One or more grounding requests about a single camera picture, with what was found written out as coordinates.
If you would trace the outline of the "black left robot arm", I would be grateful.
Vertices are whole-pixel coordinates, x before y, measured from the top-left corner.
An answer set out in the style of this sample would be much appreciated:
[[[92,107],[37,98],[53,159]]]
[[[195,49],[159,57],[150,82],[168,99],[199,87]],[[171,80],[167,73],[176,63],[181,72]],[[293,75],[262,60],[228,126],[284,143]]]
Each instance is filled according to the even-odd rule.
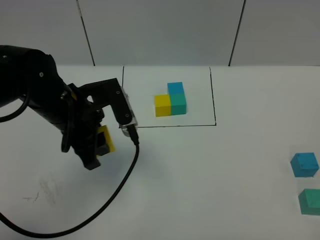
[[[2,123],[30,108],[62,133],[61,150],[73,149],[84,167],[93,170],[97,159],[98,128],[102,116],[74,84],[59,76],[50,54],[31,48],[0,47],[0,105],[20,99],[22,105],[2,116]]]

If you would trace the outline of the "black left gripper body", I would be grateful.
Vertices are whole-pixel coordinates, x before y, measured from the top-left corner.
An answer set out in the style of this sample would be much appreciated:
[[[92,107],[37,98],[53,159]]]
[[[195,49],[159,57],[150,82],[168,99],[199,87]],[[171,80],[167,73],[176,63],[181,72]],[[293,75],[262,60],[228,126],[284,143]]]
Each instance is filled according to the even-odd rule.
[[[101,126],[105,93],[101,83],[81,87],[64,84],[60,100],[66,108],[61,127],[61,151],[73,148],[77,155],[104,155],[105,133]]]

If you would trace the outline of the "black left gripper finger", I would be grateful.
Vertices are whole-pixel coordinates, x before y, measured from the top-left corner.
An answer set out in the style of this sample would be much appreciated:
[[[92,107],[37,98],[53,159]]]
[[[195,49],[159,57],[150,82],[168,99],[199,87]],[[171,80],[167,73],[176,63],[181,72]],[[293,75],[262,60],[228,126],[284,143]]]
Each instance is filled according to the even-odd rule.
[[[79,141],[74,144],[74,152],[81,159],[83,166],[87,170],[93,170],[101,166],[96,155],[96,143],[94,140]]]

